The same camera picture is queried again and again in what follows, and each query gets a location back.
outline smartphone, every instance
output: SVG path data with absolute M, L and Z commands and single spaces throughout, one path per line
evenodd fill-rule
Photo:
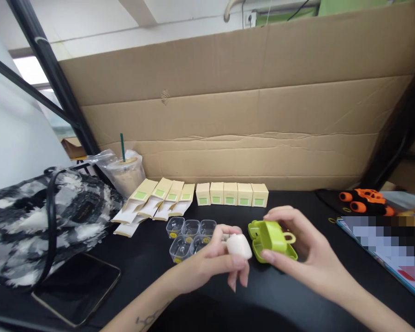
M 47 277 L 32 296 L 72 327 L 97 310 L 121 270 L 88 254 L 77 254 Z

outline metal pole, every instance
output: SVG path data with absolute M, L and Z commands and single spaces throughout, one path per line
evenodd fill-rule
M 51 45 L 29 0 L 7 0 L 20 27 L 37 57 L 60 105 L 69 118 L 77 123 L 74 131 L 87 154 L 98 154 L 100 148 L 92 135 L 69 83 L 55 58 Z
M 57 114 L 64 121 L 69 123 L 72 127 L 77 127 L 77 124 L 75 123 L 75 121 L 73 119 L 68 118 L 66 116 L 65 112 L 60 107 L 58 107 L 52 101 L 50 101 L 48 98 L 46 98 L 44 95 L 42 95 L 36 88 L 34 88 L 32 85 L 30 85 L 24 79 L 22 79 L 11 68 L 6 66 L 1 61 L 0 61 L 0 74 L 2 74 L 4 77 L 9 79 L 11 82 L 13 82 L 19 88 L 21 88 L 23 91 L 27 92 L 30 96 L 35 98 L 41 104 L 43 104 L 44 106 L 49 108 L 52 112 Z
M 360 188 L 380 190 L 401 160 L 415 160 L 415 155 L 408 154 L 415 141 L 415 76 L 395 106 L 386 129 Z

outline clear plastic cup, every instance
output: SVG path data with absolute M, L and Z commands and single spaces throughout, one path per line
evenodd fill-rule
M 191 238 L 194 238 L 194 236 L 197 235 L 199 228 L 200 228 L 200 222 L 198 220 L 189 219 L 184 222 L 181 233 L 183 235 L 187 235 Z
M 204 235 L 197 235 L 192 241 L 192 243 L 190 244 L 190 249 L 189 249 L 190 256 L 195 255 L 198 251 L 206 247 L 210 241 L 211 241 L 210 237 L 207 237 Z
M 217 222 L 215 220 L 204 219 L 200 223 L 200 229 L 198 233 L 207 237 L 211 237 L 215 227 L 217 227 Z
M 166 231 L 169 238 L 176 238 L 178 235 L 180 235 L 183 225 L 183 217 L 172 217 L 166 225 Z
M 175 238 L 174 242 L 172 242 L 171 248 L 169 249 L 169 253 L 171 254 L 172 260 L 175 263 L 181 263 L 190 256 L 189 249 L 191 242 L 192 239 L 185 235 L 178 235 Z

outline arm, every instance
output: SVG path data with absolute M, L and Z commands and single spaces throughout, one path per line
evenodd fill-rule
M 340 305 L 374 332 L 415 331 L 406 321 L 362 288 L 347 272 L 329 242 L 312 223 L 291 206 L 276 207 L 264 220 L 279 220 L 296 235 L 296 249 L 304 263 L 270 250 L 263 258 L 290 276 Z
M 227 253 L 221 243 L 223 234 L 241 234 L 241 229 L 217 225 L 206 247 L 169 269 L 110 321 L 102 332 L 147 331 L 177 296 L 200 288 L 216 274 L 229 272 L 228 284 L 233 291 L 237 278 L 247 287 L 248 261 Z

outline green straw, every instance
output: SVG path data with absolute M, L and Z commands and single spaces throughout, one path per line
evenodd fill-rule
M 125 158 L 125 143 L 123 141 L 123 134 L 120 133 L 120 140 L 121 140 L 121 153 L 123 154 L 123 162 L 126 162 L 126 158 Z

